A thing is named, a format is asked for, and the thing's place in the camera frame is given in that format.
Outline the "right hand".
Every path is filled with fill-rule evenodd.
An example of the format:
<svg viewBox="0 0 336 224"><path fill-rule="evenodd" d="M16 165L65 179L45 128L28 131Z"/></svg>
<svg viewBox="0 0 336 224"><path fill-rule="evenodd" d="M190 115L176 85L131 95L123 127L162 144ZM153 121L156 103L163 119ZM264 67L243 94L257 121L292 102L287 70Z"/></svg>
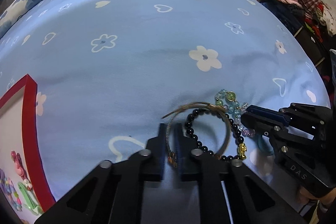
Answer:
<svg viewBox="0 0 336 224"><path fill-rule="evenodd" d="M317 198L302 186L299 189L298 198L303 203L314 203L310 210L305 214L305 217L307 218L308 223L319 223L334 202L335 188L327 195Z"/></svg>

